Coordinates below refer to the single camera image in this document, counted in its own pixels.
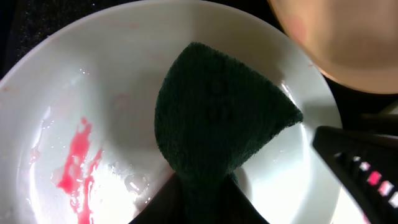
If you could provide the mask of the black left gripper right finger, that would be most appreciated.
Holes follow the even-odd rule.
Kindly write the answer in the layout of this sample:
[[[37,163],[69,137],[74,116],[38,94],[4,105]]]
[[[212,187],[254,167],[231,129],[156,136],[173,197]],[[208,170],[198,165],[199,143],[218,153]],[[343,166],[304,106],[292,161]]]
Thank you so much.
[[[269,224],[240,190],[233,175],[228,175],[222,185],[222,223]]]

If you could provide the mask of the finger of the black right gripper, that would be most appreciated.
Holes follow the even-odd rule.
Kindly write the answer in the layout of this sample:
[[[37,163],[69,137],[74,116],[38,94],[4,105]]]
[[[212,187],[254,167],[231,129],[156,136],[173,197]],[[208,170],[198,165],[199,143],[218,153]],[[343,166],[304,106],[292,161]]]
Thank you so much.
[[[367,130],[378,134],[397,136],[396,114],[362,114],[360,124]]]
[[[397,138],[319,126],[312,144],[370,223],[397,224]]]

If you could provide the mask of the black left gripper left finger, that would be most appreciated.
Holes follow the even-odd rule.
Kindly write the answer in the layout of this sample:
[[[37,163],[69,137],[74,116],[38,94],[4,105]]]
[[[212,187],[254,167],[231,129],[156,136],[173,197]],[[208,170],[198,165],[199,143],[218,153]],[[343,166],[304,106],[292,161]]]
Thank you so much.
[[[184,224],[186,222],[182,185],[177,175],[173,174],[145,209],[129,224]]]

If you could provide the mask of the white plate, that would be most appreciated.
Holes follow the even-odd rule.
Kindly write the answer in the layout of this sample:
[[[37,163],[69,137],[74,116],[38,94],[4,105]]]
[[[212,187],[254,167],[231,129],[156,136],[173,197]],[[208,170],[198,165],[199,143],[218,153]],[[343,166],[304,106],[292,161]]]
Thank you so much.
[[[342,187],[331,224],[370,224],[349,192]]]
[[[340,185],[312,148],[341,126],[310,59],[281,31],[205,1],[141,1],[80,19],[36,46],[1,80],[1,222],[128,223],[172,174],[154,108],[165,74],[191,42],[255,69],[302,111],[237,170],[270,223],[330,223]]]

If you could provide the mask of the yellow plate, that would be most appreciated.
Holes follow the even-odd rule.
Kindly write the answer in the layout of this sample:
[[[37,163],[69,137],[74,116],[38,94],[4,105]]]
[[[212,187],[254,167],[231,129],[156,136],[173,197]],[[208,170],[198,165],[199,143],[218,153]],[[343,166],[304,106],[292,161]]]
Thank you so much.
[[[269,0],[285,32],[331,80],[397,93],[397,0]]]

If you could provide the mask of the green and yellow sponge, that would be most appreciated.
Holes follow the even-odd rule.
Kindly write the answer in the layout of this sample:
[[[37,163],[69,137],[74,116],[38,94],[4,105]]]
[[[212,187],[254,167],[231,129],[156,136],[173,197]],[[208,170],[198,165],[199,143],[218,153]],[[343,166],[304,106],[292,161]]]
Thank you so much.
[[[302,112],[270,80],[244,63],[193,42],[159,90],[157,145],[182,184],[189,223],[219,223],[222,183]]]

